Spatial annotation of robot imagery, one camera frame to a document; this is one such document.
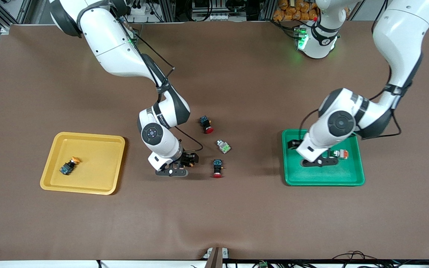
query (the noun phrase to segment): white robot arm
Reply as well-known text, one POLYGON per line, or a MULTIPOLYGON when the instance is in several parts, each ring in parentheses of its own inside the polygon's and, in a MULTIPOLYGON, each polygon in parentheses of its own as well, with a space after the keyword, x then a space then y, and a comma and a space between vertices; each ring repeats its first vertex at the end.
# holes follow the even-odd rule
POLYGON ((305 134, 298 153, 313 162, 353 132, 363 138, 380 135, 422 61, 428 28, 429 0, 393 0, 373 32, 376 48, 390 65, 390 78, 379 102, 345 88, 332 91, 320 105, 319 119, 305 134))
POLYGON ((359 0, 316 0, 320 14, 316 22, 301 25, 305 31, 298 49, 313 59, 321 59, 334 49, 337 34, 344 24, 347 14, 345 7, 359 0))
MULTIPOLYGON (((159 99, 140 112, 138 130, 145 145, 152 150, 148 160, 157 173, 180 159, 183 147, 169 129, 185 123, 190 108, 156 63, 133 44, 120 19, 127 12, 126 0, 50 0, 50 4, 51 16, 59 29, 71 36, 83 35, 107 72, 117 76, 143 76, 156 84, 159 99), (165 100, 160 102, 161 95, 165 100)), ((196 162, 197 156, 185 155, 183 160, 182 164, 188 165, 196 162)), ((184 176, 187 172, 177 174, 184 176)))

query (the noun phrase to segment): black cable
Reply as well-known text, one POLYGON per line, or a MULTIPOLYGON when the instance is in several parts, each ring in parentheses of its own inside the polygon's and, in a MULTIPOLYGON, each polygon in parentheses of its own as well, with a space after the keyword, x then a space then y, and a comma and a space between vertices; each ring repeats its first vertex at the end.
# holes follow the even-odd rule
POLYGON ((365 3, 365 1, 366 1, 366 0, 363 0, 363 1, 360 3, 359 8, 357 8, 357 9, 355 10, 355 13, 353 13, 353 14, 351 14, 351 15, 350 15, 349 20, 353 20, 353 19, 355 18, 355 16, 357 15, 357 13, 359 13, 359 10, 362 8, 362 5, 365 3))
MULTIPOLYGON (((192 0, 186 0, 185 15, 189 21, 196 22, 196 20, 193 20, 193 18, 191 17, 191 14, 190 14, 190 10, 193 10, 193 8, 188 6, 188 3, 191 1, 192 0)), ((213 12, 213 0, 210 0, 208 7, 206 8, 206 12, 207 12, 206 16, 204 17, 204 19, 201 20, 201 22, 204 22, 205 20, 207 20, 211 16, 211 13, 213 12)))
POLYGON ((319 109, 315 109, 315 110, 313 110, 312 112, 310 112, 308 115, 306 115, 305 117, 304 117, 304 119, 302 119, 302 122, 301 122, 301 125, 300 125, 300 127, 299 127, 299 140, 301 140, 301 129, 302 129, 302 126, 304 125, 304 123, 305 123, 305 121, 313 114, 313 113, 315 113, 315 112, 317 112, 319 109))
POLYGON ((155 17, 160 21, 163 22, 162 18, 160 17, 160 15, 158 15, 158 12, 155 9, 155 5, 153 4, 153 0, 147 0, 147 4, 150 7, 150 9, 152 9, 153 13, 155 14, 155 17))
POLYGON ((178 129, 179 132, 183 133, 185 136, 187 136, 188 138, 192 139, 194 142, 196 142, 197 144, 199 144, 199 146, 201 146, 199 149, 196 150, 189 150, 189 151, 185 151, 185 153, 189 154, 189 153, 194 153, 196 151, 201 151, 203 149, 203 144, 201 144, 199 141, 197 141, 196 139, 194 139, 192 136, 186 134, 183 130, 181 130, 179 127, 175 126, 176 129, 178 129))
POLYGON ((395 133, 395 134, 387 134, 387 135, 380 135, 380 136, 371 137, 371 138, 362 138, 362 140, 371 140, 371 139, 376 139, 376 138, 393 137, 393 136, 400 135, 401 132, 402 132, 402 130, 401 130, 400 124, 398 124, 397 117, 395 117, 395 110, 392 110, 392 118, 393 118, 393 122, 395 122, 395 125, 397 126, 397 129, 398 129, 397 133, 395 133))
POLYGON ((162 85, 163 84, 165 84, 166 83, 166 81, 168 80, 168 77, 173 73, 173 71, 175 71, 175 66, 173 66, 171 63, 169 63, 162 55, 160 55, 160 53, 158 53, 152 46, 150 46, 150 44, 148 44, 145 40, 143 40, 143 38, 142 37, 140 37, 140 35, 138 35, 138 34, 136 34, 135 33, 135 36, 138 38, 138 39, 140 39, 140 41, 142 41, 143 43, 145 43, 145 45, 147 45, 147 47, 149 47, 153 52, 155 52, 155 54, 157 54, 157 56, 159 56, 160 57, 160 59, 162 59, 168 66, 170 66, 172 69, 168 72, 168 74, 165 76, 165 78, 163 79, 163 81, 162 81, 162 85))
POLYGON ((211 16, 211 12, 213 12, 213 0, 210 0, 209 6, 206 9, 206 11, 208 11, 208 13, 206 14, 206 17, 204 17, 204 19, 201 20, 202 22, 204 22, 211 16))
POLYGON ((286 30, 293 31, 294 27, 290 28, 287 26, 283 26, 283 25, 281 25, 281 23, 276 23, 274 20, 271 20, 271 19, 263 19, 263 20, 265 20, 267 22, 271 22, 272 24, 276 25, 276 27, 279 27, 287 36, 291 37, 292 39, 299 39, 299 37, 295 37, 295 36, 290 35, 286 32, 286 30))
POLYGON ((378 12, 378 15, 373 20, 372 29, 371 29, 372 34, 373 34, 373 28, 375 28, 376 21, 378 20, 378 17, 380 17, 380 14, 383 12, 383 7, 386 7, 387 1, 388 0, 383 1, 383 5, 382 5, 382 7, 380 7, 380 11, 378 12))
POLYGON ((378 98, 378 96, 382 95, 382 93, 383 93, 383 90, 382 90, 382 91, 380 91, 379 93, 377 93, 375 96, 371 97, 371 98, 370 98, 370 99, 368 99, 368 100, 374 100, 374 99, 378 98))
POLYGON ((233 0, 226 0, 226 5, 225 5, 225 7, 226 7, 230 12, 235 12, 235 13, 237 13, 237 12, 243 12, 243 11, 245 11, 245 10, 246 10, 246 7, 247 7, 247 1, 245 2, 244 7, 240 8, 240 9, 237 9, 234 5, 231 5, 231 6, 232 6, 232 8, 230 8, 230 5, 229 5, 228 3, 232 3, 232 2, 233 2, 233 0))
MULTIPOLYGON (((115 12, 115 10, 114 10, 114 7, 110 7, 110 9, 112 10, 112 12, 114 13, 114 14, 116 14, 116 12, 115 12)), ((122 26, 122 28, 124 29, 124 32, 125 32, 125 35, 126 35, 126 37, 127 38, 129 38, 130 37, 130 35, 128 34, 128 31, 127 31, 127 29, 126 29, 126 27, 124 26, 124 24, 123 24, 123 22, 122 22, 122 19, 121 18, 117 18, 117 20, 119 21, 119 22, 121 22, 121 26, 122 26)), ((140 50, 138 49, 138 47, 135 45, 135 44, 133 44, 133 47, 135 48, 135 50, 138 52, 138 54, 140 54, 140 56, 142 55, 142 53, 140 52, 140 50)), ((148 72, 150 73, 150 75, 152 76, 152 78, 153 78, 153 81, 155 82, 155 86, 158 88, 158 87, 160 87, 161 85, 158 85, 158 83, 157 83, 157 81, 156 81, 156 78, 155 78, 155 74, 153 73, 153 71, 151 70, 151 68, 149 68, 148 67, 148 63, 147 63, 147 61, 145 60, 145 58, 142 56, 142 61, 143 61, 143 63, 145 64, 145 66, 147 66, 147 69, 148 69, 148 72)))
POLYGON ((362 251, 352 251, 351 253, 349 252, 349 253, 339 254, 339 255, 337 255, 337 256, 335 256, 335 257, 333 257, 332 259, 336 259, 336 258, 338 258, 338 257, 340 257, 340 256, 344 256, 344 255, 351 255, 351 254, 354 254, 354 255, 361 255, 361 256, 363 257, 363 259, 365 259, 365 257, 367 257, 367 258, 371 258, 371 259, 376 259, 375 257, 368 256, 368 255, 363 254, 363 253, 362 253, 362 251))

